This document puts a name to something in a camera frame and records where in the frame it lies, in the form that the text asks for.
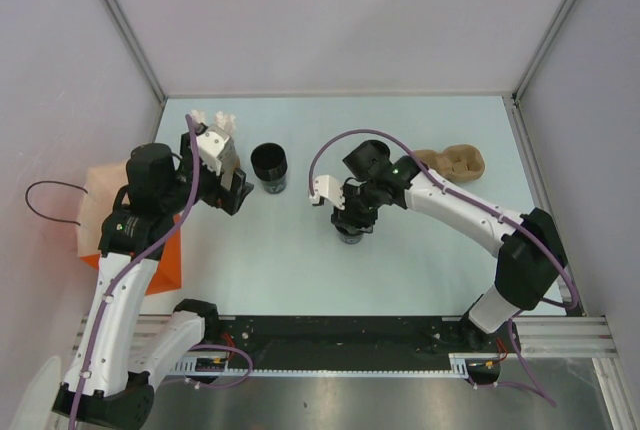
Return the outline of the black cup lid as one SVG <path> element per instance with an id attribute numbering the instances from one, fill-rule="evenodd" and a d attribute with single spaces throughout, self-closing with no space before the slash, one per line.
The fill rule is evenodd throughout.
<path id="1" fill-rule="evenodd" d="M 371 234 L 373 231 L 372 226 L 357 226 L 345 222 L 335 223 L 334 227 L 342 235 L 349 236 L 362 236 L 365 234 Z"/>

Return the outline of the black smooth coffee cup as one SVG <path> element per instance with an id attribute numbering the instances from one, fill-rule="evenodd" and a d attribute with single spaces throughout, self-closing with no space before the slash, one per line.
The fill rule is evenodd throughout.
<path id="1" fill-rule="evenodd" d="M 279 194 L 287 186 L 288 162 L 285 150 L 268 142 L 258 145 L 250 155 L 250 162 L 263 189 L 269 194 Z"/>

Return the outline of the orange paper bag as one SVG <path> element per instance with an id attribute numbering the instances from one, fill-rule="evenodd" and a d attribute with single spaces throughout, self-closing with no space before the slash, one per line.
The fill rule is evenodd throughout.
<path id="1" fill-rule="evenodd" d="M 77 256 L 97 268 L 99 258 L 108 253 L 135 257 L 163 237 L 179 220 L 130 211 L 125 163 L 93 166 L 88 169 L 76 227 Z M 159 262 L 146 290 L 154 295 L 182 287 L 181 233 L 175 232 L 150 255 Z"/>

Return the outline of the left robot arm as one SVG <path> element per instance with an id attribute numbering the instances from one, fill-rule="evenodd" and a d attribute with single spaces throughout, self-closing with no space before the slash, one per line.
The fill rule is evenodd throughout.
<path id="1" fill-rule="evenodd" d="M 198 202 L 235 215 L 253 189 L 239 167 L 234 140 L 212 125 L 183 134 L 180 152 L 166 144 L 137 147 L 125 165 L 126 183 L 102 224 L 98 281 L 73 364 L 53 404 L 69 423 L 139 429 L 155 392 L 192 348 L 222 337 L 216 305 L 184 299 L 137 354 L 131 343 L 147 289 L 167 241 Z"/>

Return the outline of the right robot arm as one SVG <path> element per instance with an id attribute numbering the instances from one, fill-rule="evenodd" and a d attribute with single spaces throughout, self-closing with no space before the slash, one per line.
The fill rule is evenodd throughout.
<path id="1" fill-rule="evenodd" d="M 411 155 L 391 161 L 387 145 L 378 140 L 363 142 L 343 162 L 350 178 L 314 177 L 310 199 L 315 205 L 333 205 L 331 222 L 344 241 L 358 242 L 372 231 L 381 207 L 397 206 L 446 224 L 495 257 L 493 284 L 461 319 L 461 338 L 469 349 L 486 350 L 505 322 L 535 309 L 565 275 L 566 254 L 544 210 L 518 213 L 493 205 Z"/>

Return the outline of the grey straw holder cup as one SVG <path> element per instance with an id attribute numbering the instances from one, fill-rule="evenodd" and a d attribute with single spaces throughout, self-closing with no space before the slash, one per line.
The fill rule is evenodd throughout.
<path id="1" fill-rule="evenodd" d="M 237 169 L 241 168 L 241 160 L 237 154 L 236 149 L 233 149 L 231 151 L 230 163 L 231 163 L 232 172 L 235 172 Z"/>

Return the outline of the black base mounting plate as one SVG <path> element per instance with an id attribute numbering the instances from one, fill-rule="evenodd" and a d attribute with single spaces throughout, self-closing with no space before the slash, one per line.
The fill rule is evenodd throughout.
<path id="1" fill-rule="evenodd" d="M 495 354 L 514 349 L 511 333 L 473 330 L 458 317 L 441 316 L 236 316 L 220 318 L 205 344 L 232 341 L 255 360 L 288 362 L 329 355 L 359 359 L 411 353 Z"/>

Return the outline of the aluminium frame rail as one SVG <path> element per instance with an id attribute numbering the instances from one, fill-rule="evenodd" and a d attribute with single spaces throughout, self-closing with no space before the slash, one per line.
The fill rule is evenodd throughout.
<path id="1" fill-rule="evenodd" d="M 605 317 L 519 317 L 521 352 L 530 358 L 609 358 L 617 355 Z"/>

